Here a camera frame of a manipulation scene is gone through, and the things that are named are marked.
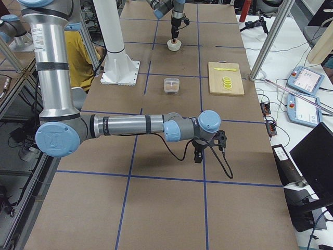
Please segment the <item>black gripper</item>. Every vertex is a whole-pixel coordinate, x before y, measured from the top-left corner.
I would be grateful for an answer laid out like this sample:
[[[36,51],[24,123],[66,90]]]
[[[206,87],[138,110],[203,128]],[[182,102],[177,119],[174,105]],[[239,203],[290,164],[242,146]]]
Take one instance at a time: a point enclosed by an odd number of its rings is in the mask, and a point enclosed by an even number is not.
[[[193,138],[192,145],[194,147],[194,162],[195,163],[202,163],[203,160],[203,150],[208,147],[209,143],[211,142],[211,138],[209,139],[200,139],[200,138]]]
[[[179,35],[179,29],[180,27],[180,19],[172,18],[171,20],[171,32],[172,32],[172,39],[177,39]]]

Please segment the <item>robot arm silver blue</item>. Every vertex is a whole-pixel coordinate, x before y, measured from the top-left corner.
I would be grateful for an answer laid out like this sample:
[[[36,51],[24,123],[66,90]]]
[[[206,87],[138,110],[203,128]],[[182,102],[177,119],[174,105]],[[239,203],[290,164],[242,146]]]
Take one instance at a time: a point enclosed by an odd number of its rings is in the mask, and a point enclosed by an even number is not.
[[[185,140],[195,148],[194,160],[202,161],[205,148],[224,148],[219,115],[206,110],[198,117],[177,113],[100,117],[81,114],[73,104],[65,43],[65,28],[80,27],[79,1],[20,1],[21,12],[30,25],[43,111],[35,141],[52,157],[65,157],[79,145],[102,135],[155,134],[165,143]]]
[[[176,42],[179,35],[179,29],[182,21],[184,20],[184,6],[185,0],[168,0],[168,1],[153,1],[147,0],[147,3],[153,9],[153,13],[157,19],[164,17],[170,10],[172,11],[171,17],[171,41]]]

